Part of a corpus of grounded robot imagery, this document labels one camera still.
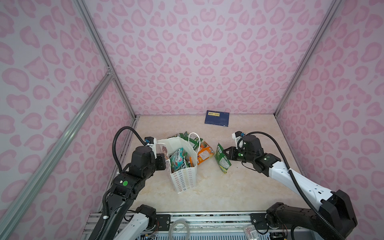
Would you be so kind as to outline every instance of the pink wall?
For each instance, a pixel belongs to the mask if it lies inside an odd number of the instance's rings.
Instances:
[[[0,218],[104,76],[71,0],[0,11]]]
[[[137,114],[273,113],[331,0],[87,0]]]
[[[131,119],[113,83],[15,229],[12,240],[78,239],[96,212],[115,167],[112,139]],[[127,131],[118,139],[119,153]]]
[[[278,118],[308,177],[349,194],[354,240],[384,235],[383,12],[346,1]]]

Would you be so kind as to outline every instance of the gift bag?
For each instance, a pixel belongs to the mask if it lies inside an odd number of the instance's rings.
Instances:
[[[165,155],[167,155],[166,171],[168,171],[168,174],[173,183],[173,186],[175,187],[176,192],[181,193],[196,187],[197,152],[199,151],[199,148],[197,148],[196,151],[193,150],[193,147],[190,145],[189,141],[186,141],[180,137],[171,137],[168,139],[158,140],[157,145],[157,148],[160,147],[161,149],[161,152],[159,153],[164,153]],[[180,169],[172,173],[169,157],[180,148],[183,148],[192,158],[193,167]]]

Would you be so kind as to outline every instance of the yellow label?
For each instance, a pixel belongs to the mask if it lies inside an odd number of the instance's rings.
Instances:
[[[210,116],[220,117],[220,113],[208,112],[208,115],[210,115]]]

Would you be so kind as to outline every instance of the bag handle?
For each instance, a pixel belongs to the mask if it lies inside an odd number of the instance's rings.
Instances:
[[[200,151],[200,145],[201,145],[201,140],[200,140],[200,137],[198,136],[197,133],[195,133],[195,132],[191,132],[190,134],[188,134],[188,143],[189,143],[189,136],[190,136],[192,133],[196,134],[196,136],[199,138],[199,146],[197,147],[197,151],[196,151],[196,153],[199,154],[199,151]]]

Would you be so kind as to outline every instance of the dark blue flat box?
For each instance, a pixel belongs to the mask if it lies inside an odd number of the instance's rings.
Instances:
[[[205,116],[206,124],[213,124],[213,125],[228,127],[228,122],[229,122],[229,113],[207,111],[207,115]]]

